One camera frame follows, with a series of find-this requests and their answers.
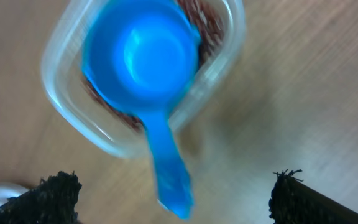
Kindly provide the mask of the blue plastic measuring scoop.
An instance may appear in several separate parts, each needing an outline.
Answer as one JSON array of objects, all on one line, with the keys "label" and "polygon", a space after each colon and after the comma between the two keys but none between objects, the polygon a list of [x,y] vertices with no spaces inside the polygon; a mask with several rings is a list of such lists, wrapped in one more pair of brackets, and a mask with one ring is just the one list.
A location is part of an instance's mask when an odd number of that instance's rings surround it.
[{"label": "blue plastic measuring scoop", "polygon": [[153,156],[158,199],[182,219],[191,182],[168,125],[198,68],[201,37],[173,1],[111,1],[91,26],[83,73],[113,108],[139,118]]}]

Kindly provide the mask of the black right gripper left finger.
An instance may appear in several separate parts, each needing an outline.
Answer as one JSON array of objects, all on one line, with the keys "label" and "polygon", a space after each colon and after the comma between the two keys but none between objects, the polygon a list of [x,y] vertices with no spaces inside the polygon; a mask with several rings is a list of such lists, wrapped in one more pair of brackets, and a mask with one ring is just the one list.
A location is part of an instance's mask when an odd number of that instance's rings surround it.
[{"label": "black right gripper left finger", "polygon": [[82,185],[75,173],[60,171],[0,206],[0,223],[78,224],[75,205]]}]

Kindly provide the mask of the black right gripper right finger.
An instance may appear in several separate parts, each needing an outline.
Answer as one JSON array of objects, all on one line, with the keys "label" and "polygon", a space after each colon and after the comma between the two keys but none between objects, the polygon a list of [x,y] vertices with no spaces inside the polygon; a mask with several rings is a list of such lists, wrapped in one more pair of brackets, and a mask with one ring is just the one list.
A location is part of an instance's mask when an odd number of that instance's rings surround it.
[{"label": "black right gripper right finger", "polygon": [[307,187],[298,170],[277,172],[268,202],[274,224],[358,224],[358,213]]}]

